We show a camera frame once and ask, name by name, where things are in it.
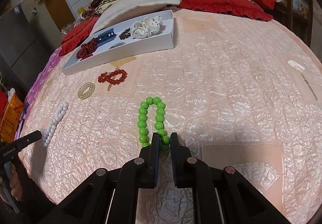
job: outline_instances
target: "white tray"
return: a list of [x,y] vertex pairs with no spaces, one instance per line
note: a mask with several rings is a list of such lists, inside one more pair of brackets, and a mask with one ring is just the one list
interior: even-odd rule
[[[119,35],[124,30],[131,27],[134,22],[142,21],[145,17],[152,19],[155,16],[161,16],[163,22],[163,24],[160,26],[160,31],[157,34],[154,34],[151,37],[145,39],[133,39],[132,37],[129,37],[125,40],[121,40],[119,38]],[[93,56],[82,61],[76,58],[77,52],[79,51],[80,47],[76,48],[73,55],[69,58],[69,60],[62,68],[62,72],[65,75],[71,75],[125,57],[159,50],[173,49],[173,23],[174,21],[172,10],[166,10],[136,17],[101,30],[93,34],[92,36],[89,36],[83,42],[83,44],[89,42],[92,38],[96,38],[99,34],[112,28],[114,29],[114,33],[116,34],[115,39],[98,47],[97,50],[93,53]],[[110,49],[111,46],[119,42],[125,42],[126,44]]]

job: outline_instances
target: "orange basket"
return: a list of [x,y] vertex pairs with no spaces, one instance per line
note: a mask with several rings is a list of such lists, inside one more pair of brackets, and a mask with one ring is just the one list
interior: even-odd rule
[[5,109],[1,121],[0,137],[2,140],[8,143],[13,142],[23,108],[24,104],[14,93]]

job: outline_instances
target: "metal screw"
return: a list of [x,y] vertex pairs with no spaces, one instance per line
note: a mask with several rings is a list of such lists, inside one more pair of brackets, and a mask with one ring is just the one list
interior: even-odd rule
[[190,157],[187,159],[187,162],[190,163],[190,164],[195,164],[197,162],[197,159],[194,158],[194,157]]
[[137,165],[140,165],[140,164],[142,164],[144,162],[144,159],[142,159],[142,158],[136,158],[135,160],[134,160],[134,163],[135,164],[137,164]]
[[235,168],[229,166],[229,167],[226,167],[225,171],[228,173],[228,174],[234,174],[236,172]]
[[104,176],[104,175],[105,175],[105,173],[106,173],[106,170],[105,170],[105,169],[98,169],[98,170],[96,171],[96,175],[97,175],[97,176]]

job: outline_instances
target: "red pillow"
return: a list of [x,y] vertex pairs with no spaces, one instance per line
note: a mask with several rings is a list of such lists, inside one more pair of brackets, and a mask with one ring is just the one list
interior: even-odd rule
[[91,33],[99,17],[91,17],[71,29],[62,39],[59,56],[64,56],[79,46]]
[[263,21],[270,21],[273,18],[252,0],[182,0],[178,8],[247,16],[250,19]]

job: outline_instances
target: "white cloth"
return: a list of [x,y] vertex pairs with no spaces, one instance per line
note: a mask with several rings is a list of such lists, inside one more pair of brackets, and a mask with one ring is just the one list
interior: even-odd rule
[[130,28],[130,33],[133,38],[144,39],[151,37],[160,30],[160,24],[162,24],[162,18],[156,16],[153,19],[145,18],[143,21],[136,21]]

